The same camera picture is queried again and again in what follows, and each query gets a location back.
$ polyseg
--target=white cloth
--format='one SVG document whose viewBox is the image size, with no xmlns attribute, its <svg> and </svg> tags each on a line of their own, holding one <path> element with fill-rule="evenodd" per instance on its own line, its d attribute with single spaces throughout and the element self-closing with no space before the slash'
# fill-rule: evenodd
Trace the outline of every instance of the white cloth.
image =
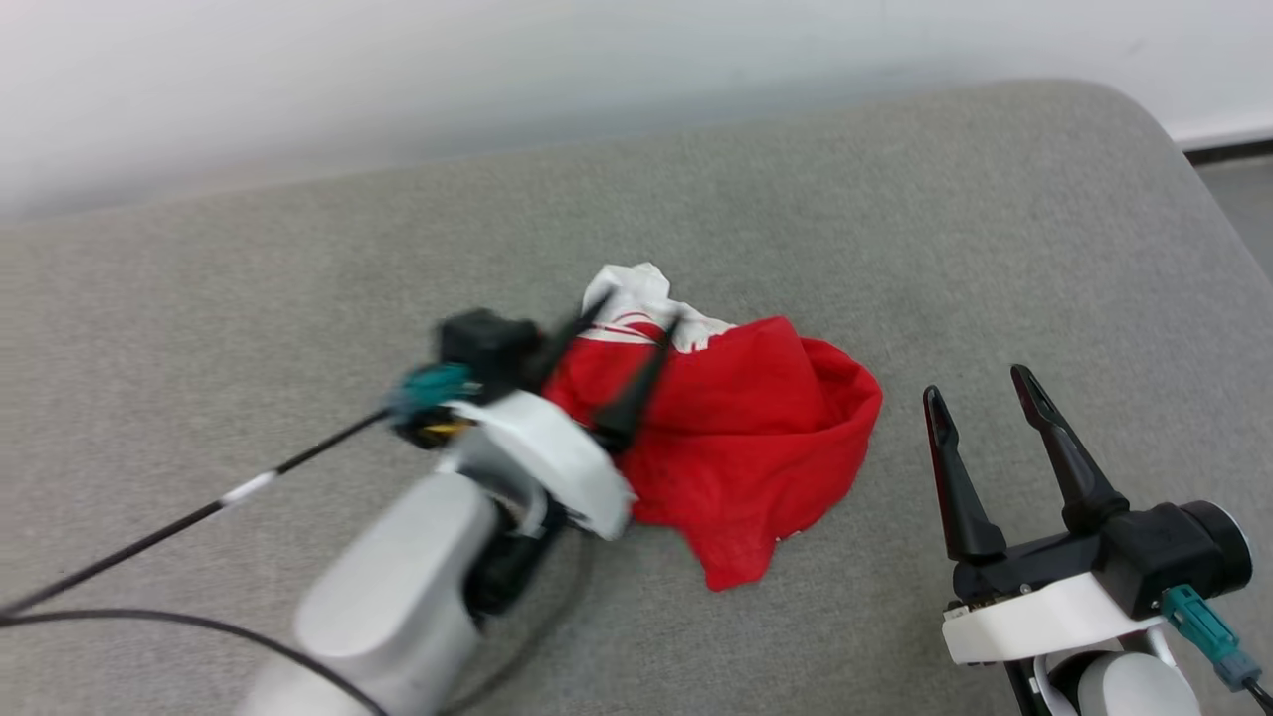
<svg viewBox="0 0 1273 716">
<path fill-rule="evenodd" d="M 635 330 L 636 324 L 666 326 L 672 316 L 681 313 L 681 327 L 672 339 L 672 347 L 681 353 L 704 350 L 708 340 L 736 327 L 718 319 L 704 316 L 689 303 L 668 298 L 672 284 L 651 262 L 635 266 L 605 265 L 583 292 L 583 306 L 591 306 L 608 287 L 615 294 L 597 316 L 596 326 L 582 338 L 611 343 L 653 343 L 649 335 Z"/>
</svg>

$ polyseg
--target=cable connector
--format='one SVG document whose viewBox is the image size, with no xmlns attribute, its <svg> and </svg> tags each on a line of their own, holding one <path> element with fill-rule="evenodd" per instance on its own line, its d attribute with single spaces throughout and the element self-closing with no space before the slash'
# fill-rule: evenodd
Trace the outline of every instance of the cable connector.
<svg viewBox="0 0 1273 716">
<path fill-rule="evenodd" d="M 1259 665 L 1237 648 L 1237 634 L 1192 586 L 1175 586 L 1162 594 L 1162 617 L 1202 651 L 1228 691 L 1237 693 L 1246 682 L 1260 678 Z"/>
</svg>

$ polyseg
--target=gray fabric surface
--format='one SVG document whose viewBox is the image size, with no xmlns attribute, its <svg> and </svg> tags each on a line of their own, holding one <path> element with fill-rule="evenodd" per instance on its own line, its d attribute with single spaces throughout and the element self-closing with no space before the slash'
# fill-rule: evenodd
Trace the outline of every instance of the gray fabric surface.
<svg viewBox="0 0 1273 716">
<path fill-rule="evenodd" d="M 1248 529 L 1220 600 L 1273 666 L 1273 285 L 1153 121 L 1018 83 L 559 147 L 0 233 L 3 592 L 11 598 L 350 420 L 471 306 L 549 320 L 605 262 L 745 322 L 784 313 L 885 390 L 849 496 L 760 584 L 709 592 L 681 539 L 601 545 L 580 609 L 485 715 L 1012 713 L 950 664 L 920 391 L 941 385 L 1009 540 L 1060 530 L 1008 364 L 1030 364 L 1136 505 L 1209 498 Z M 307 585 L 429 460 L 387 434 L 66 595 L 286 636 Z M 564 544 L 495 624 L 494 668 L 560 596 Z M 181 627 L 0 636 L 6 713 L 224 713 L 261 654 Z M 1254 713 L 1180 650 L 1209 713 Z"/>
</svg>

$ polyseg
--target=white cable marker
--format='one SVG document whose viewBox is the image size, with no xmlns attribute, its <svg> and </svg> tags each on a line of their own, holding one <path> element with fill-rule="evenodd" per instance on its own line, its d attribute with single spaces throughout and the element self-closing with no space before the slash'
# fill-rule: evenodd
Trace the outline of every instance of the white cable marker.
<svg viewBox="0 0 1273 716">
<path fill-rule="evenodd" d="M 272 483 L 274 478 L 278 478 L 278 476 L 279 476 L 279 473 L 275 473 L 274 470 L 270 470 L 269 473 L 261 473 L 260 475 L 252 478 L 251 480 L 248 480 L 248 482 L 241 484 L 239 487 L 237 487 L 237 488 L 227 492 L 216 502 L 220 502 L 222 507 L 229 507 L 230 505 L 234 505 L 236 502 L 243 499 L 244 497 L 248 497 L 250 494 L 252 494 L 253 492 L 261 489 L 262 487 Z"/>
</svg>

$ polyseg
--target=white wall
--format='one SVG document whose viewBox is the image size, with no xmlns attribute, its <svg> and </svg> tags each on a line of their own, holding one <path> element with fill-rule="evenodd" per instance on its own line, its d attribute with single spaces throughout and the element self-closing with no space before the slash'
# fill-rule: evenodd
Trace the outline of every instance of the white wall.
<svg viewBox="0 0 1273 716">
<path fill-rule="evenodd" d="M 1018 76 L 1273 136 L 1270 0 L 0 0 L 0 217 Z"/>
</svg>

